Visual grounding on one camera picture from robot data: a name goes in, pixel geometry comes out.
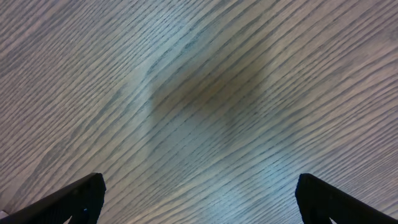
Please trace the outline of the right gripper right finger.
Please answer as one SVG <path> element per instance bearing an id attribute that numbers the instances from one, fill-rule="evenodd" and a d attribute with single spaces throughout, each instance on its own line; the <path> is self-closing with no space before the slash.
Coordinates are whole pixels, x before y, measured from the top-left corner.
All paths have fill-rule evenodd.
<path id="1" fill-rule="evenodd" d="M 397 224 L 396 219 L 309 173 L 300 174 L 295 198 L 304 224 Z"/>

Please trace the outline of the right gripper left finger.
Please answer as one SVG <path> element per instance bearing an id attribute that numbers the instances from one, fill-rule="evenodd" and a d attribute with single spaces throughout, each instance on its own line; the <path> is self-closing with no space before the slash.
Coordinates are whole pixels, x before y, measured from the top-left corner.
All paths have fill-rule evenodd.
<path id="1" fill-rule="evenodd" d="M 9 224 L 96 224 L 106 191 L 103 175 L 91 173 L 1 219 Z"/>

